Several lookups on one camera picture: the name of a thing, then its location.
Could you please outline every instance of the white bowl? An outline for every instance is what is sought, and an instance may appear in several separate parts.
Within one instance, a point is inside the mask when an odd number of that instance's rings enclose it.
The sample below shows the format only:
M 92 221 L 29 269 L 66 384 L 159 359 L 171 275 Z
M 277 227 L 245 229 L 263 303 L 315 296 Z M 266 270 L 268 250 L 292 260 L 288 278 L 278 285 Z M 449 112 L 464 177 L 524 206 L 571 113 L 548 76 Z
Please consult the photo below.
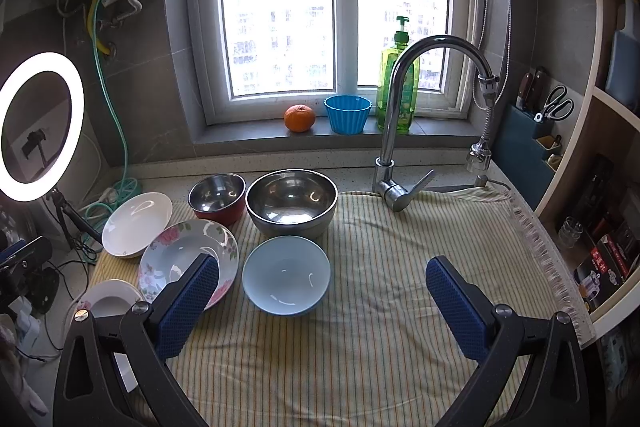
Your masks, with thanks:
M 160 192 L 139 194 L 111 214 L 102 230 L 102 246 L 116 257 L 136 257 L 167 226 L 174 206 Z
M 242 269 L 244 292 L 258 308 L 273 315 L 300 315 L 322 298 L 331 279 L 331 265 L 322 248 L 283 235 L 254 248 Z
M 78 310 L 91 310 L 94 317 L 124 315 L 138 301 L 144 300 L 135 286 L 119 279 L 109 279 L 89 288 L 76 306 Z M 138 386 L 127 355 L 114 353 L 122 382 L 130 393 Z
M 211 288 L 205 310 L 231 288 L 238 272 L 238 244 L 225 227 L 208 219 L 190 219 L 164 230 L 146 248 L 138 268 L 138 287 L 153 302 L 170 282 L 180 279 L 201 253 L 218 261 L 218 286 Z

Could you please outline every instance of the knife block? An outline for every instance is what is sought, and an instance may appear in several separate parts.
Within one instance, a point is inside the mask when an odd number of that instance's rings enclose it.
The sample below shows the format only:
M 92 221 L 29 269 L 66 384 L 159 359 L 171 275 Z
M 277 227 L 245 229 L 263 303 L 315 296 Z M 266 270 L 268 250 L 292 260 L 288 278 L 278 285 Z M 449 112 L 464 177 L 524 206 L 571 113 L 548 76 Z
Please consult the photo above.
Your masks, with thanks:
M 551 133 L 553 122 L 536 123 L 533 116 L 509 105 L 491 149 L 496 165 L 535 209 L 555 172 L 546 164 L 543 148 L 536 141 Z

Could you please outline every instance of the faucet handle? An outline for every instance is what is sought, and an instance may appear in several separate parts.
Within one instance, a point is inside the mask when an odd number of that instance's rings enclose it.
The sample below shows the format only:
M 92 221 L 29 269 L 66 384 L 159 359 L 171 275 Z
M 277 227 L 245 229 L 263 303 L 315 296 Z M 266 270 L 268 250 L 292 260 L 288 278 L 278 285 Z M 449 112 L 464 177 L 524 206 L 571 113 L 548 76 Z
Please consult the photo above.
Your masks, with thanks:
M 398 185 L 396 182 L 390 180 L 389 188 L 385 193 L 386 204 L 388 204 L 394 212 L 404 210 L 418 195 L 418 192 L 433 181 L 435 174 L 436 172 L 431 169 L 411 190 L 406 190 L 402 185 Z
M 427 172 L 424 178 L 422 178 L 419 182 L 417 182 L 417 184 L 414 185 L 411 190 L 409 190 L 409 193 L 407 194 L 407 196 L 409 197 L 409 201 L 413 200 L 418 195 L 418 192 L 429 185 L 433 181 L 435 175 L 436 171 L 434 171 L 433 169 Z

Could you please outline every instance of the stainless steel bowl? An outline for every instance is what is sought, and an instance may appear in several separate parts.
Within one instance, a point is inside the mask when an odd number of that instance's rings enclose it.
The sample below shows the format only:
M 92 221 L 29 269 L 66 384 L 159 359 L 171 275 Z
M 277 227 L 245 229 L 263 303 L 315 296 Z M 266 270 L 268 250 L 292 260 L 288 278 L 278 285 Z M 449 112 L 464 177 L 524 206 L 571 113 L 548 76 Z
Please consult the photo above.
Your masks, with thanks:
M 338 189 L 315 171 L 286 169 L 258 178 L 246 192 L 246 207 L 264 235 L 314 239 L 334 217 Z
M 238 174 L 214 174 L 191 189 L 189 206 L 201 219 L 231 225 L 244 211 L 245 187 L 242 176 Z

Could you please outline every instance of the towel fringe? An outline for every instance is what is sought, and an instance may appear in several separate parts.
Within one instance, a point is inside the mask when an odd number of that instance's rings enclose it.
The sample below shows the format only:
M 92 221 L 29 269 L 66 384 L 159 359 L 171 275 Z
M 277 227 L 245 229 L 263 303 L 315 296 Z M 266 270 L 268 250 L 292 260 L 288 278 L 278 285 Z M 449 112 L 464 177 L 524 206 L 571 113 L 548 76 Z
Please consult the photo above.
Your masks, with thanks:
M 513 215 L 530 246 L 535 260 L 542 268 L 556 301 L 559 303 L 561 310 L 571 317 L 578 343 L 582 345 L 589 342 L 595 336 L 593 324 L 587 310 L 584 308 L 582 299 L 578 300 L 577 292 L 570 290 L 570 287 L 574 285 L 574 281 L 557 252 L 555 244 L 546 233 L 546 230 L 540 230 L 540 227 L 535 225 L 534 218 L 529 215 L 530 212 L 516 200 L 513 194 L 510 200 Z

